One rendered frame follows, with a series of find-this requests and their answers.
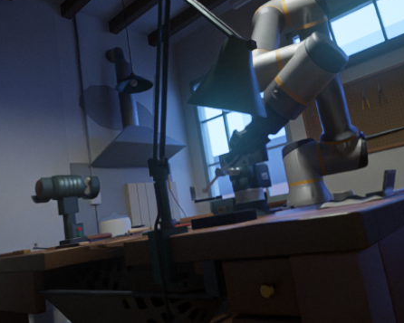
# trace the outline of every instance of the orange stripe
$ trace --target orange stripe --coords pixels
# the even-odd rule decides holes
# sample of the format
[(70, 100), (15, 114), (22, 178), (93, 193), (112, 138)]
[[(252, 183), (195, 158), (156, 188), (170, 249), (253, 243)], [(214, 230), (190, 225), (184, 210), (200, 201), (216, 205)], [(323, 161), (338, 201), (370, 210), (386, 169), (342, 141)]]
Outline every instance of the orange stripe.
[(317, 157), (319, 158), (319, 164), (321, 165), (322, 175), (326, 174), (325, 164), (323, 163), (322, 151), (320, 143), (316, 143), (317, 147)]
[(289, 27), (293, 27), (292, 20), (289, 15), (289, 11), (287, 10), (286, 0), (282, 0), (282, 8), (283, 8), (283, 14), (284, 14), (284, 18), (286, 19), (287, 25)]
[(289, 89), (284, 83), (283, 81), (280, 79), (280, 77), (277, 75), (277, 77), (275, 77), (275, 82), (278, 84), (278, 86), (287, 94), (289, 95), (289, 97), (293, 100), (295, 100), (296, 102), (302, 104), (303, 106), (310, 106), (309, 101), (304, 100), (303, 98), (301, 98), (300, 96), (296, 95), (291, 89)]
[(311, 180), (304, 180), (304, 181), (299, 181), (299, 182), (293, 182), (292, 184), (289, 184), (289, 187), (295, 187), (296, 185), (307, 185), (307, 184), (314, 184), (316, 182), (321, 182), (323, 181), (322, 178), (312, 178)]
[(282, 63), (282, 57), (280, 57), (279, 50), (275, 51), (275, 56), (277, 58), (278, 70), (281, 71), (283, 69), (283, 63)]
[(323, 24), (323, 23), (326, 22), (326, 21), (328, 21), (328, 18), (325, 16), (325, 17), (323, 17), (323, 19), (320, 19), (320, 20), (317, 20), (317, 21), (313, 21), (313, 22), (308, 23), (308, 24), (300, 25), (299, 27), (296, 27), (296, 30), (297, 30), (297, 31), (301, 31), (302, 29), (307, 29), (307, 28), (314, 27), (314, 26), (317, 25), (317, 24)]
[(324, 145), (339, 145), (343, 143), (347, 143), (348, 141), (354, 140), (357, 136), (359, 136), (360, 132), (355, 134), (354, 136), (351, 136), (350, 138), (344, 139), (344, 140), (339, 140), (339, 141), (324, 141), (321, 140), (321, 143)]
[(275, 5), (262, 5), (261, 7), (259, 7), (259, 9), (257, 9), (257, 10), (255, 11), (255, 15), (257, 14), (257, 12), (258, 12), (259, 10), (261, 10), (261, 9), (263, 9), (263, 8), (274, 8), (274, 9), (277, 9), (280, 13), (283, 13), (283, 10), (281, 10), (278, 6), (275, 6)]

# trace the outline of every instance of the electrical outlet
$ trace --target electrical outlet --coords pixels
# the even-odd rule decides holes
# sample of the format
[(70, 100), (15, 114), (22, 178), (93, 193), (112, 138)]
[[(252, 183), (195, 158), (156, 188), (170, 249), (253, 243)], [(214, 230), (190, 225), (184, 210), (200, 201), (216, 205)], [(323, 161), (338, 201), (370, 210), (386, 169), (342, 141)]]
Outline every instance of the electrical outlet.
[(94, 199), (90, 199), (90, 205), (101, 204), (101, 194), (99, 193)]

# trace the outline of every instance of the pliers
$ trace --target pliers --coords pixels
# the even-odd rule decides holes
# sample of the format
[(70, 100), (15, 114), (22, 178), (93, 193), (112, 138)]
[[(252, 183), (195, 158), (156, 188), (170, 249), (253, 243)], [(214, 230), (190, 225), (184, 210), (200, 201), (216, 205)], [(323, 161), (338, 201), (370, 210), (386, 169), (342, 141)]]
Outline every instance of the pliers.
[(314, 125), (314, 118), (316, 118), (316, 121), (320, 124), (319, 119), (317, 118), (317, 114), (314, 113), (313, 107), (310, 107), (312, 109), (312, 124)]
[(362, 90), (362, 110), (365, 110), (365, 101), (367, 101), (367, 106), (368, 106), (368, 108), (370, 109), (370, 102), (369, 102), (369, 100), (367, 99), (367, 97), (365, 96), (365, 92), (364, 92), (364, 90)]
[(383, 99), (385, 99), (385, 102), (388, 103), (388, 101), (386, 100), (386, 95), (383, 91), (381, 91), (381, 87), (378, 83), (377, 83), (377, 87), (379, 88), (379, 104), (381, 105), (381, 99), (380, 99), (381, 95), (383, 95)]

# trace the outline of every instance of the wooden tabletop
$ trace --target wooden tabletop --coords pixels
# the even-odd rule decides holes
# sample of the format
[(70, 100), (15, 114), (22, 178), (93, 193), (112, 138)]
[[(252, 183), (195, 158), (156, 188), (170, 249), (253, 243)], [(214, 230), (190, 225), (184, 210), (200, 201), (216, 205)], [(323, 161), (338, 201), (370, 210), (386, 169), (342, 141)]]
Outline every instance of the wooden tabletop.
[[(190, 231), (171, 237), (175, 262), (231, 260), (365, 249), (404, 226), (404, 192), (350, 206), (295, 208), (257, 220)], [(0, 259), (0, 272), (48, 271), (125, 257), (150, 264), (147, 237), (126, 236), (74, 248)]]

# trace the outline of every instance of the drawer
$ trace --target drawer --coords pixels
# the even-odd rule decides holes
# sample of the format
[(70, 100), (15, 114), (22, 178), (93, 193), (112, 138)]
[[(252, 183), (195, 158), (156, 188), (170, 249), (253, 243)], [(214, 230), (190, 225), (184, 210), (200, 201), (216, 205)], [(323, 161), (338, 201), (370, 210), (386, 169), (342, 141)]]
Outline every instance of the drawer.
[(300, 316), (288, 258), (224, 261), (223, 270), (233, 313)]

